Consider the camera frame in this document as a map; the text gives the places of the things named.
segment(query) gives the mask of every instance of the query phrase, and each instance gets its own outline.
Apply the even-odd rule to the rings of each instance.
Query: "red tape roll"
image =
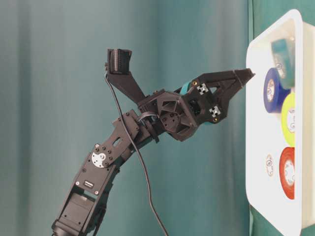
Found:
[[[279,173],[282,189],[289,199],[294,199],[294,165],[294,147],[286,147],[281,153]]]

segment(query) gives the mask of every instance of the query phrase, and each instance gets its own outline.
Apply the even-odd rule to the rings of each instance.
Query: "background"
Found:
[[[249,39],[291,8],[315,24],[311,0],[271,4],[2,0],[0,232],[51,235],[86,154],[112,133],[118,112],[103,79],[107,48],[133,50],[130,69],[145,94],[175,90],[204,72],[244,68]],[[123,111],[136,110],[122,94],[118,99]],[[184,143],[164,134],[141,151],[170,235],[249,235],[245,90],[218,125],[201,126]],[[279,234],[252,214],[253,235]],[[98,234],[162,235],[136,155],[114,180]]]

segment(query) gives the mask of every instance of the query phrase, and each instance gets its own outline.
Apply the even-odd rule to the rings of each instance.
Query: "teal band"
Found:
[[[180,91],[180,95],[185,95],[189,89],[189,84],[190,84],[190,81],[184,83],[184,85],[182,86],[182,89]]]

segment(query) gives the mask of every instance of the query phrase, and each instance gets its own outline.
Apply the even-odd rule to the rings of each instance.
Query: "white tray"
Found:
[[[289,199],[281,186],[279,161],[285,141],[279,114],[266,112],[263,86],[275,67],[271,42],[295,41],[295,192]],[[315,27],[290,10],[255,38],[247,50],[246,66],[256,75],[246,88],[246,192],[250,204],[285,236],[298,236],[315,223]],[[273,174],[267,156],[273,158]]]

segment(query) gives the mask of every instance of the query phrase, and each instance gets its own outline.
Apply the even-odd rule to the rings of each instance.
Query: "yellow tape roll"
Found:
[[[281,126],[286,142],[295,146],[295,93],[290,93],[281,109]]]

